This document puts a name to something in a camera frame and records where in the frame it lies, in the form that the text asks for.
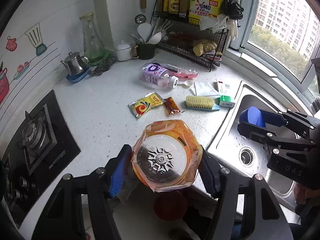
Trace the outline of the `orange instant noodle cup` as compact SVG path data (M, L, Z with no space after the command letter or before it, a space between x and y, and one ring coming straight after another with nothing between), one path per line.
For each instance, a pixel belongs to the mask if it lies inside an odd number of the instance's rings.
M191 186L204 149L182 120L156 121L143 131L132 150L132 167L154 192Z

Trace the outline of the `white plastic spoon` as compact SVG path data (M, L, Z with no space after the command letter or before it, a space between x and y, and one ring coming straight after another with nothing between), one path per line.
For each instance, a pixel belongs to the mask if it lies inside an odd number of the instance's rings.
M192 80L178 81L178 85L191 87L193 85L193 81Z

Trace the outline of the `brown sauce sachet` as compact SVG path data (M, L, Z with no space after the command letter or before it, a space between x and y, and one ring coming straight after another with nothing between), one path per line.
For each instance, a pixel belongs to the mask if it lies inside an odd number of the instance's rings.
M167 115L174 115L181 113L178 105L176 105L175 101L172 97L164 99L164 107L166 109Z

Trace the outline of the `yellow red seasoning sachet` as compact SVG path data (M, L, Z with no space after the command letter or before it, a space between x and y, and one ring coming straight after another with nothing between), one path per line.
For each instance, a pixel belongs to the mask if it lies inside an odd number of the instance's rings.
M145 113L151 109L164 104L164 99L156 92L152 92L143 98L128 105L131 113L135 118L141 118Z

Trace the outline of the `pink blue plastic package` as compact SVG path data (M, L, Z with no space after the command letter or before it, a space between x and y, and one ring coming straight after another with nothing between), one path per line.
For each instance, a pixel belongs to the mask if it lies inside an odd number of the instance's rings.
M193 69L180 68L174 64L153 61L152 63L169 70L169 74L183 80L192 80L198 76L198 72Z

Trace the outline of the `purple label plastic bottle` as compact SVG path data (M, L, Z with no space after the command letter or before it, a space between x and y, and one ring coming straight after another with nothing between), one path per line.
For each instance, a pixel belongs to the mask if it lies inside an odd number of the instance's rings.
M139 79L150 85L168 89L174 89L179 81L178 77L159 63L148 63L140 68Z

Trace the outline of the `red trash bin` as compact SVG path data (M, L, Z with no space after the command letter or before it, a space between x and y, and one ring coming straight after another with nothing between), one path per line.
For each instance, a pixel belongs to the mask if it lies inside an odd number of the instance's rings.
M178 191L160 193L153 202L156 216L165 221L181 219L187 208L187 199Z

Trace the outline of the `stainless steel sink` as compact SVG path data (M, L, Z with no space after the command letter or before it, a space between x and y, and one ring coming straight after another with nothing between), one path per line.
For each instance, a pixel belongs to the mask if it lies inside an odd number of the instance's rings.
M240 175L263 175L280 204L294 211L295 182L268 169L268 155L263 146L246 139L237 130L240 114L251 106L274 113L286 111L285 106L265 90L241 81L235 95L235 106L228 111L207 152L214 155L222 165Z

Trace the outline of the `yellow bristle scrub brush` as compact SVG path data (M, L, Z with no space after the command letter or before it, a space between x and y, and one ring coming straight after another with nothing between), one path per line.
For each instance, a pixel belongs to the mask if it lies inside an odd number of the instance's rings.
M195 109L201 111L219 111L220 106L215 103L215 100L207 96L186 96L185 106L187 109Z

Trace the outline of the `ginger root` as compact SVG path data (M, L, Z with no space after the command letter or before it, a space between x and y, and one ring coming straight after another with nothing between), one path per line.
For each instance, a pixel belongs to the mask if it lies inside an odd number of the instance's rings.
M193 42L193 52L196 56L202 56L204 53L211 53L217 49L215 41L195 40Z

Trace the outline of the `black plastic bag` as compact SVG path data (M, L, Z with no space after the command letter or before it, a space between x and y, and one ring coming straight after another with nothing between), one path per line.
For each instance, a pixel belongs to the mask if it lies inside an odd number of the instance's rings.
M242 20L244 8L236 0L223 0L222 13L231 20Z

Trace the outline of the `dark steel wool scrubber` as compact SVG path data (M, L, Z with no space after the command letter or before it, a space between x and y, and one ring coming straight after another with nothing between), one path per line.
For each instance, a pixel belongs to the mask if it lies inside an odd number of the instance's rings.
M90 64L89 72L88 74L90 76L100 76L104 72L108 71L111 66L116 63L117 57L113 54L110 54L100 61Z

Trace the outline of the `steel teapot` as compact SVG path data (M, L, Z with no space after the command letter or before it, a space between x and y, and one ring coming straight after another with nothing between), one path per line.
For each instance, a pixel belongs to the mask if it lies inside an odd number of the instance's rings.
M76 76L84 73L89 67L89 59L81 56L79 52L70 52L65 60L60 61L67 69L69 76Z

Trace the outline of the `dark green utensil mug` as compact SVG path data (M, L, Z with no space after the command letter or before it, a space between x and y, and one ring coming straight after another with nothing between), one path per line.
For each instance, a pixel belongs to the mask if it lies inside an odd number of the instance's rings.
M131 49L133 59L150 60L155 56L155 44L137 44Z

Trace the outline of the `white rice paddle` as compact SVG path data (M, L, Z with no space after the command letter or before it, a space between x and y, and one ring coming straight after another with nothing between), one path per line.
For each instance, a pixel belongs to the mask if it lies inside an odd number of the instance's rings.
M151 24L149 23L142 23L137 27L138 34L143 39L143 42L146 42L146 39L149 36L151 30Z

